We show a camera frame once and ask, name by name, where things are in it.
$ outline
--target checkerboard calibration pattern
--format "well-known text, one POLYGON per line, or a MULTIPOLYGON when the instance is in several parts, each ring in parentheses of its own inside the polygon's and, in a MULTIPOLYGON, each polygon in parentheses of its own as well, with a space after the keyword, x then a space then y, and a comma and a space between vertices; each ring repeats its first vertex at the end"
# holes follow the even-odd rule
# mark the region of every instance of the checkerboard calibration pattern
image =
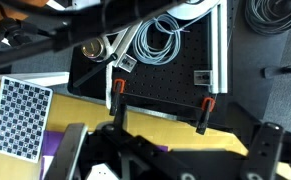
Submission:
POLYGON ((3 77, 0 88, 0 153, 38 162, 52 90, 3 77))

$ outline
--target gray floor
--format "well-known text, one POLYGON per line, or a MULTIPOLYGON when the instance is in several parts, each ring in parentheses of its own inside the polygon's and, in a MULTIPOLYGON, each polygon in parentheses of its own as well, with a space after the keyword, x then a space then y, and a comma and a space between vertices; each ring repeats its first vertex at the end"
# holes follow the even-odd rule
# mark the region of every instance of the gray floor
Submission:
MULTIPOLYGON (((43 29, 52 29, 61 24, 39 21, 36 18, 27 19, 29 22, 35 22, 43 29)), ((13 73, 31 73, 31 72, 57 72, 69 71, 72 50, 67 49, 59 53, 46 53, 37 57, 31 57, 26 61, 20 61, 13 64, 13 73)), ((291 31, 281 60, 282 66, 291 65, 291 31)), ((53 87, 58 93, 69 95, 66 85, 53 87)), ((275 78, 272 92, 268 101, 264 120, 274 121, 283 125, 287 130, 291 131, 291 75, 280 76, 275 78)))

